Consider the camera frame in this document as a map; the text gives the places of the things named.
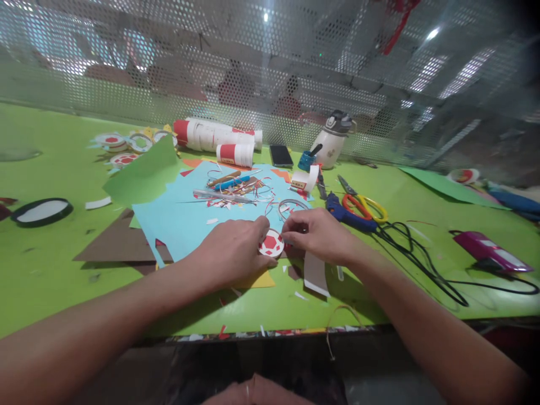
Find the green paper sheet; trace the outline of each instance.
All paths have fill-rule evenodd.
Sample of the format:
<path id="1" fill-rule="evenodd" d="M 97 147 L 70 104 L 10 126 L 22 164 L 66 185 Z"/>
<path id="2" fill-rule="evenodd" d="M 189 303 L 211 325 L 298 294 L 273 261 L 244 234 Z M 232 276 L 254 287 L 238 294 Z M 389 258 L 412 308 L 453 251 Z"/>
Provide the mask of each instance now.
<path id="1" fill-rule="evenodd" d="M 135 215 L 131 219 L 131 222 L 129 223 L 129 227 L 135 228 L 135 229 L 142 229 L 141 224 L 139 224 L 139 220 L 137 219 Z"/>
<path id="2" fill-rule="evenodd" d="M 405 173 L 410 174 L 415 177 L 417 180 L 426 184 L 427 186 L 434 188 L 438 192 L 446 194 L 453 199 L 458 201 L 463 201 L 464 203 L 471 203 L 476 205 L 483 205 L 491 208 L 498 208 L 502 210 L 509 210 L 509 208 L 496 204 L 495 202 L 486 200 L 473 190 L 465 187 L 462 184 L 454 183 L 448 180 L 445 176 L 440 175 L 435 172 L 428 172 L 427 170 L 409 168 L 409 167 L 400 167 Z"/>
<path id="3" fill-rule="evenodd" d="M 149 203 L 163 194 L 180 172 L 180 160 L 167 135 L 148 152 L 105 183 L 103 189 L 115 203 L 125 207 Z"/>

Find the smartphone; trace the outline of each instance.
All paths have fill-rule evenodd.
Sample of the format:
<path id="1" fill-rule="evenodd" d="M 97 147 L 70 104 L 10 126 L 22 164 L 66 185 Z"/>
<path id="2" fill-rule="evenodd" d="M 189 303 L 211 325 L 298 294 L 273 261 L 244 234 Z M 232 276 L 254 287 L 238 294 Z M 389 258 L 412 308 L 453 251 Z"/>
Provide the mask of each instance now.
<path id="1" fill-rule="evenodd" d="M 293 166 L 293 160 L 285 145 L 270 145 L 270 156 L 275 167 Z"/>

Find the blue pen holder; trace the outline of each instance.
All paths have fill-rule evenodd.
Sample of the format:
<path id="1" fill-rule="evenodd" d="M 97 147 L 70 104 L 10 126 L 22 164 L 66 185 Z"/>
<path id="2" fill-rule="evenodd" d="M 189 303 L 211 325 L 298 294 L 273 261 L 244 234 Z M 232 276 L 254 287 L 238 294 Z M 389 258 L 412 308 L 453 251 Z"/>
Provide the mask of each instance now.
<path id="1" fill-rule="evenodd" d="M 310 166 L 315 163 L 315 158 L 317 157 L 317 155 L 309 156 L 310 153 L 311 151 L 304 151 L 304 153 L 302 153 L 302 157 L 300 158 L 300 161 L 298 162 L 299 169 L 305 170 L 306 172 L 308 172 L 310 169 Z"/>

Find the hand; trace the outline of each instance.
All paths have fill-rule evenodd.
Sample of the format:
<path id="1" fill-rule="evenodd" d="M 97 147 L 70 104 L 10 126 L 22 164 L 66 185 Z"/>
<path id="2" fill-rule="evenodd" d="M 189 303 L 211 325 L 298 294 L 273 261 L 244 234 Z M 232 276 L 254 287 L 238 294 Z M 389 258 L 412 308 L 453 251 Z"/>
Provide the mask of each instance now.
<path id="1" fill-rule="evenodd" d="M 263 216 L 255 221 L 228 220 L 218 224 L 185 260 L 199 271 L 208 292 L 230 287 L 235 281 L 277 265 L 277 260 L 259 254 L 259 241 L 269 229 L 268 218 Z"/>
<path id="2" fill-rule="evenodd" d="M 338 266 L 350 267 L 363 255 L 374 253 L 324 208 L 294 211 L 283 224 L 281 236 L 296 248 Z"/>

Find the forearm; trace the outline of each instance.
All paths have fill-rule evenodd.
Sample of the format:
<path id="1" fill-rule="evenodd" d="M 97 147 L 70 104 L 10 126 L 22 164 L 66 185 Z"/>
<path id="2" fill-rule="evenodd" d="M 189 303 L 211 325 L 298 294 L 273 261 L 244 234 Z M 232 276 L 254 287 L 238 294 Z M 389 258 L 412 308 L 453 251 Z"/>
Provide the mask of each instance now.
<path id="1" fill-rule="evenodd" d="M 349 266 L 390 318 L 404 344 L 449 402 L 511 403 L 526 374 L 374 253 Z"/>
<path id="2" fill-rule="evenodd" d="M 204 293 L 192 280 L 195 272 L 182 270 L 160 270 L 1 340 L 0 402 L 59 403 L 70 397 L 150 323 Z"/>

